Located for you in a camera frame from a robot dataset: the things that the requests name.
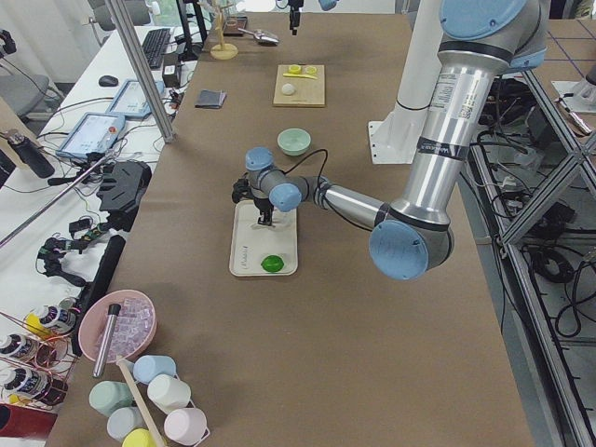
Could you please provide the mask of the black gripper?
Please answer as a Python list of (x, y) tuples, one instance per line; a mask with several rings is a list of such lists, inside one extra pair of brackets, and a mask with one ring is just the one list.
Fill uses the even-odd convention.
[(297, 35), (299, 27), (297, 18), (300, 16), (302, 0), (288, 0), (287, 4), (290, 7), (290, 31), (292, 35)]
[(272, 216), (271, 215), (273, 214), (274, 205), (270, 202), (270, 200), (268, 198), (256, 197), (253, 200), (253, 203), (260, 212), (260, 216), (258, 218), (258, 224), (272, 226)]

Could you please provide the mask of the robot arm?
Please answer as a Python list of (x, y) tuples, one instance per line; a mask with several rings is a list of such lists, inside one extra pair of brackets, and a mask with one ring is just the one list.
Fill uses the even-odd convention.
[(546, 52), (548, 1), (443, 1), (436, 23), (442, 36), (440, 72), (401, 195), (391, 203), (336, 185), (318, 174), (292, 177), (271, 151), (246, 154), (246, 173), (232, 198), (250, 199), (260, 224), (274, 209), (306, 201), (370, 230), (375, 266), (397, 280), (419, 278), (448, 259), (454, 246), (446, 207), (467, 157), (493, 80), (538, 66)]
[[(301, 21), (302, 8), (304, 7), (304, 0), (287, 0), (276, 1), (276, 8), (279, 10), (289, 10), (289, 28), (292, 35), (297, 35), (298, 28)], [(337, 6), (336, 0), (318, 0), (319, 7), (322, 11), (329, 11)]]

